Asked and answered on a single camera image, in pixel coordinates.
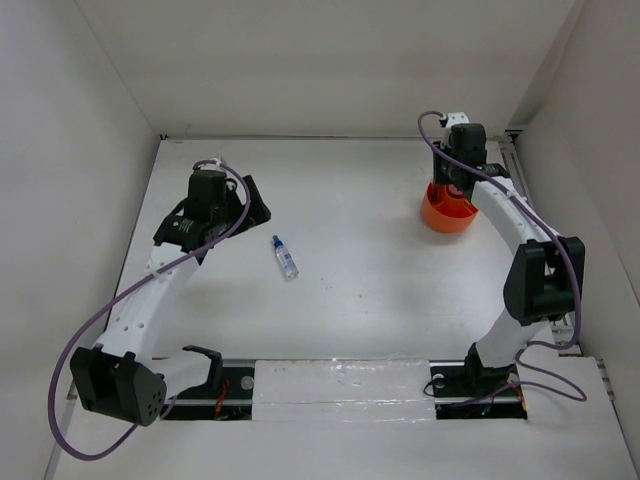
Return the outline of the blue capped spray bottle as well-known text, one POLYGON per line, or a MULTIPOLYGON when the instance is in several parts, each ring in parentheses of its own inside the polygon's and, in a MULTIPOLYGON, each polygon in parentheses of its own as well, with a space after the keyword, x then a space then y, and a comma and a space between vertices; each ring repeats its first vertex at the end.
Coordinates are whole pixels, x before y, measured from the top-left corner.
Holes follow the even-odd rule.
POLYGON ((284 246, 283 242, 277 235, 272 237, 272 243, 276 259, 286 280, 290 281, 297 278, 299 270, 289 250, 284 246))

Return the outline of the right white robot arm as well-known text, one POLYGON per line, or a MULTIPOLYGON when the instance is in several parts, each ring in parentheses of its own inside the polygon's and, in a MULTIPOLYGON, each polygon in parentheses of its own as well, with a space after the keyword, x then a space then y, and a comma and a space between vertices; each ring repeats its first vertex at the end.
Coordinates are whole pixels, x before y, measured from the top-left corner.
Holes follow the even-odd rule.
POLYGON ((513 255, 502 313, 469 348, 462 370, 445 380, 473 404, 518 386, 516 368, 543 324, 581 312, 586 247, 544 222, 515 190, 506 169, 488 162, 482 125, 441 124, 444 137, 431 146, 436 185, 452 188, 483 213, 513 255))

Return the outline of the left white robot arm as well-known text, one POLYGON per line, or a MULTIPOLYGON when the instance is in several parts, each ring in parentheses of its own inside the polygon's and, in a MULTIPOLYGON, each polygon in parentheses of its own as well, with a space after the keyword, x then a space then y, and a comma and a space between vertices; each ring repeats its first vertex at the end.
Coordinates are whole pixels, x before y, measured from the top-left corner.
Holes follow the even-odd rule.
POLYGON ((164 403, 185 391, 212 396, 223 389, 219 352, 187 345, 154 357, 156 342, 180 291, 205 260, 212 242, 266 223, 271 212, 254 179, 196 169, 187 196, 153 237, 146 282, 129 294, 120 313, 92 348, 79 347, 70 369, 87 411, 148 426, 164 403))

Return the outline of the pink capped clear tube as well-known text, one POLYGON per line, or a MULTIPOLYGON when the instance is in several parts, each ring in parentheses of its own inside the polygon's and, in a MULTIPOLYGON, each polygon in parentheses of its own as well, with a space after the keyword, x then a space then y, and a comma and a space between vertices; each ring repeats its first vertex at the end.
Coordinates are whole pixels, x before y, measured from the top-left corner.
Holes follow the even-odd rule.
POLYGON ((452 195, 453 197, 462 198, 464 196, 464 192, 458 189, 457 187, 455 187, 454 185, 449 185, 447 187, 447 190, 449 194, 452 195))

